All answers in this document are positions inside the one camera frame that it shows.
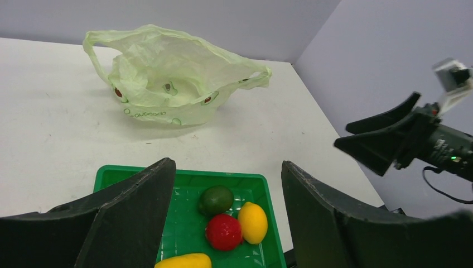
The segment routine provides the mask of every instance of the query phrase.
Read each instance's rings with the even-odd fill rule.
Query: light green plastic bag
[[[105,73],[93,46],[122,54]],[[84,51],[121,100],[123,113],[143,121],[207,122],[238,88],[267,87],[270,68],[185,32],[145,25],[133,31],[90,31]]]

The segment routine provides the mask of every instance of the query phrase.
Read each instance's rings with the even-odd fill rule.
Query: wire
[[[438,169],[436,167],[433,167],[433,166],[426,166],[424,167],[424,169],[422,170],[422,178],[424,178],[424,181],[426,181],[426,183],[430,186],[430,188],[432,188],[434,191],[438,192],[439,194],[443,194],[444,196],[452,199],[453,201],[457,201],[459,203],[462,203],[462,204],[468,204],[468,205],[471,205],[473,204],[473,200],[463,200],[463,199],[458,199],[456,197],[453,197],[445,192],[442,192],[440,190],[438,190],[437,188],[433,187],[432,184],[430,184],[428,182],[428,180],[426,179],[426,170],[430,170],[430,171],[433,171],[435,174],[440,174],[440,172],[442,172],[443,170],[441,169]]]

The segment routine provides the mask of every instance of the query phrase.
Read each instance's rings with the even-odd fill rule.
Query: plastic container
[[[141,170],[142,167],[103,166],[97,172],[94,192]],[[246,201],[264,209],[268,217],[268,233],[261,244],[250,245],[245,242],[229,252],[217,251],[209,245],[205,238],[205,227],[210,219],[198,213],[197,201],[205,189],[214,185],[224,185],[232,190],[235,201],[227,214],[233,217],[238,215]],[[178,170],[156,261],[187,253],[209,255],[213,268],[285,268],[266,179],[255,174]]]

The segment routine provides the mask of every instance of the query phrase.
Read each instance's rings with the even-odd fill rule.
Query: wall
[[[152,23],[250,58],[295,62],[339,2],[1,0],[0,37],[82,44],[90,30]]]
[[[345,136],[347,123],[387,111],[414,90],[422,93],[419,104],[435,102],[442,88],[431,65],[448,56],[473,64],[472,12],[471,0],[343,0],[295,68]],[[472,104],[470,96],[443,123],[473,133]],[[363,169],[390,209],[422,218],[473,210],[430,189],[421,177],[425,165],[415,161],[382,178]],[[429,177],[438,188],[473,199],[471,183],[443,173]]]

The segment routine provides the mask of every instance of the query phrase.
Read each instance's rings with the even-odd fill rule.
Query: yellow vegetable
[[[246,202],[238,213],[243,238],[253,245],[261,243],[268,232],[268,219],[264,210],[251,202]]]
[[[192,253],[162,260],[155,268],[212,268],[212,262],[206,254]]]

